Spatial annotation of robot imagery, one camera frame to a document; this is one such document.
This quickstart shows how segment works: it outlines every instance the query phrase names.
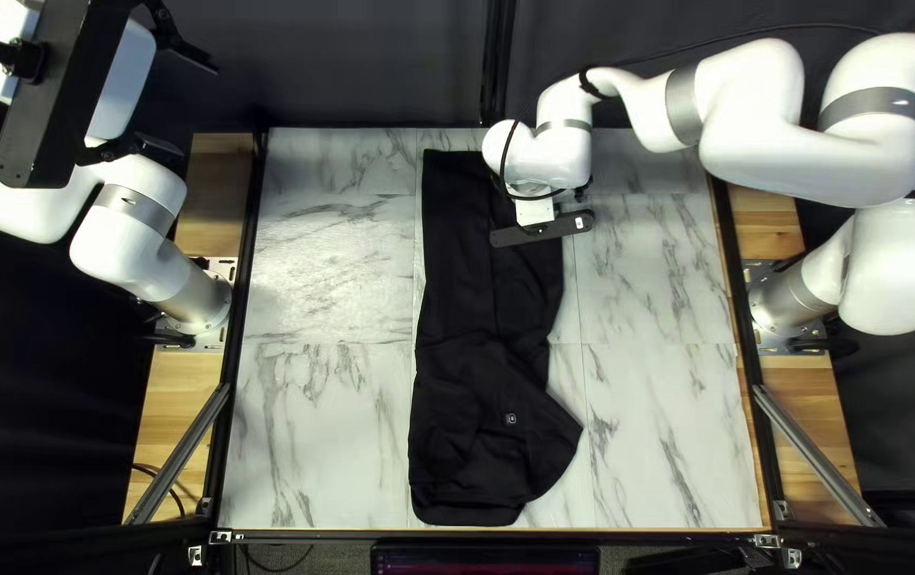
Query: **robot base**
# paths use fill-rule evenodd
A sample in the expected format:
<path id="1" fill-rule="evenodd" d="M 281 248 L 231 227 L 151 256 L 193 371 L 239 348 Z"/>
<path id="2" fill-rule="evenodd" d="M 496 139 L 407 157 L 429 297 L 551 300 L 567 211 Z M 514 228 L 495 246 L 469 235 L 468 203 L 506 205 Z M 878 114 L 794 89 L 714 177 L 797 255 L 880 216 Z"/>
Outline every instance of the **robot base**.
<path id="1" fill-rule="evenodd" d="M 231 300 L 231 292 L 238 272 L 238 258 L 210 258 L 206 273 L 219 282 L 220 289 L 226 292 L 226 302 Z M 226 314 L 219 325 L 188 325 L 169 316 L 163 316 L 156 322 L 156 334 L 182 335 L 198 332 L 195 335 L 195 347 L 183 348 L 173 344 L 159 344 L 156 351 L 172 353 L 223 353 L 226 345 L 227 330 L 230 327 L 231 314 Z"/>
<path id="2" fill-rule="evenodd" d="M 745 282 L 752 285 L 760 281 L 770 281 L 771 278 L 778 273 L 772 265 L 776 261 L 777 260 L 743 259 L 742 266 Z M 823 355 L 824 353 L 827 353 L 826 349 L 823 348 L 797 349 L 795 351 L 791 351 L 788 348 L 789 342 L 805 343 L 807 341 L 825 340 L 827 338 L 827 330 L 823 326 L 822 319 L 819 317 L 810 320 L 804 325 L 797 326 L 796 333 L 798 333 L 798 335 L 795 335 L 795 333 L 773 333 L 760 326 L 755 320 L 752 321 L 752 331 L 756 335 L 756 345 L 759 346 L 759 355 Z"/>

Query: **white marble surface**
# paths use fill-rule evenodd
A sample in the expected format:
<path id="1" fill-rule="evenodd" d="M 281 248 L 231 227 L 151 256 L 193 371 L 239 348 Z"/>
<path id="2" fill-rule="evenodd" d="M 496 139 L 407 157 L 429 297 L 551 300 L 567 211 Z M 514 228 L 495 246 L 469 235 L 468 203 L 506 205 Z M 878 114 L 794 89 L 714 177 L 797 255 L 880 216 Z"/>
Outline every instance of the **white marble surface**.
<path id="1" fill-rule="evenodd" d="M 222 516 L 235 529 L 407 527 L 411 346 L 246 343 Z"/>
<path id="2" fill-rule="evenodd" d="M 591 205 L 597 225 L 574 236 L 582 343 L 733 343 L 708 194 Z"/>
<path id="3" fill-rule="evenodd" d="M 423 150 L 485 130 L 275 130 L 220 524 L 422 529 L 407 490 Z M 549 392 L 585 427 L 512 528 L 759 527 L 705 174 L 595 130 Z"/>
<path id="4" fill-rule="evenodd" d="M 733 345 L 586 345 L 598 527 L 760 525 Z"/>

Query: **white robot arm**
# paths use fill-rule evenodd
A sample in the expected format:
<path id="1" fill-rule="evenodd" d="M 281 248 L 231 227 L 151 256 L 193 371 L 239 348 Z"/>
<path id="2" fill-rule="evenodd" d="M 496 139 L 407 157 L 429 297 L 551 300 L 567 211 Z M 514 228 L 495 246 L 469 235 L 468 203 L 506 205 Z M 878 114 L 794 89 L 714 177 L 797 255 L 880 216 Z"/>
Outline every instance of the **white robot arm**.
<path id="1" fill-rule="evenodd" d="M 89 145 L 98 143 L 89 139 Z M 61 190 L 0 183 L 0 230 L 29 242 L 57 242 L 98 186 L 70 245 L 74 265 L 151 303 L 175 319 L 182 333 L 220 326 L 230 309 L 230 285 L 166 238 L 183 205 L 184 182 L 143 155 L 77 167 Z"/>
<path id="2" fill-rule="evenodd" d="M 0 42 L 32 39 L 40 5 L 0 0 Z M 127 129 L 156 53 L 153 34 L 127 20 L 95 106 L 85 145 Z M 10 103 L 17 78 L 0 65 L 0 101 Z M 140 154 L 76 166 L 59 190 L 7 187 L 0 181 L 0 230 L 28 242 L 59 241 L 99 186 L 70 245 L 74 265 L 118 285 L 169 315 L 179 332 L 217 330 L 231 304 L 230 284 L 190 261 L 166 234 L 181 211 L 183 180 Z"/>
<path id="3" fill-rule="evenodd" d="M 867 209 L 795 266 L 805 270 L 810 297 L 779 301 L 781 295 L 764 316 L 754 314 L 757 321 L 787 330 L 801 325 L 798 316 L 840 306 L 842 318 L 865 332 L 911 332 L 915 200 L 905 197 L 915 190 L 915 34 L 873 38 L 841 59 L 824 93 L 820 131 L 798 126 L 802 88 L 798 53 L 773 39 L 648 80 L 590 69 L 542 93 L 534 133 L 518 124 L 511 134 L 511 121 L 494 126 L 483 156 L 500 172 L 506 149 L 508 185 L 581 186 L 590 176 L 592 105 L 600 96 L 620 97 L 648 150 L 697 145 L 706 169 L 726 181 Z"/>

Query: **wooden board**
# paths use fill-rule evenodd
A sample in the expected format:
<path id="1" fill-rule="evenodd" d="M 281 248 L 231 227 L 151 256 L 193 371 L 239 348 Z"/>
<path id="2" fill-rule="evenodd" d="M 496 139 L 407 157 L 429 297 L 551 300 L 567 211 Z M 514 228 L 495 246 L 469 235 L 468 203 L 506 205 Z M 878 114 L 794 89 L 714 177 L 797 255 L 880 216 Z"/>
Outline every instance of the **wooden board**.
<path id="1" fill-rule="evenodd" d="M 185 254 L 238 255 L 251 179 L 252 146 L 251 134 L 195 135 L 187 165 L 187 199 L 174 238 Z M 134 463 L 157 470 L 166 462 L 219 384 L 222 364 L 221 353 L 155 353 Z M 207 432 L 173 488 L 189 515 L 195 512 L 202 493 L 208 457 Z M 130 514 L 152 481 L 143 472 L 130 473 L 124 516 Z M 173 498 L 167 496 L 153 521 L 179 515 Z"/>
<path id="2" fill-rule="evenodd" d="M 732 215 L 743 259 L 782 260 L 805 251 L 795 201 L 785 195 L 730 184 Z M 829 356 L 763 356 L 763 383 L 778 403 L 856 489 L 859 478 L 848 443 L 837 384 Z M 743 402 L 755 445 L 745 372 L 739 362 Z M 834 501 L 812 468 L 787 439 L 774 432 L 785 500 L 800 521 L 852 524 L 854 519 Z M 769 520 L 763 508 L 764 523 Z"/>

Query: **black pants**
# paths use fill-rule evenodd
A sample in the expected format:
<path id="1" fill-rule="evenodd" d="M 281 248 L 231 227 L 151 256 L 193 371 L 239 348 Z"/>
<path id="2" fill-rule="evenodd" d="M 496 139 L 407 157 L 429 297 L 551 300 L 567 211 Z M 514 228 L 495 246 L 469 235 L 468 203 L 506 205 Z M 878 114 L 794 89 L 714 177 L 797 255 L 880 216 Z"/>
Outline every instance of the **black pants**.
<path id="1" fill-rule="evenodd" d="M 582 427 L 546 394 L 561 242 L 492 248 L 514 206 L 476 152 L 425 152 L 426 290 L 409 434 L 415 514 L 510 525 L 564 473 Z"/>

